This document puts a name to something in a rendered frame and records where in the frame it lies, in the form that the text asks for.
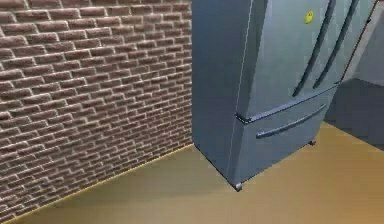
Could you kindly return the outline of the grey steel fridge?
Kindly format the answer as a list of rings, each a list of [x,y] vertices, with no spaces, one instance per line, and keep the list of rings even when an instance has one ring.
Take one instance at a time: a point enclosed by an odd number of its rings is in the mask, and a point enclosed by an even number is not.
[[[315,144],[378,0],[359,0],[347,35],[321,85],[313,89],[347,16],[336,0],[324,41],[300,93],[295,87],[311,57],[329,0],[192,1],[192,140],[229,185],[244,182]],[[313,20],[305,23],[309,11]],[[279,134],[278,128],[326,108]]]

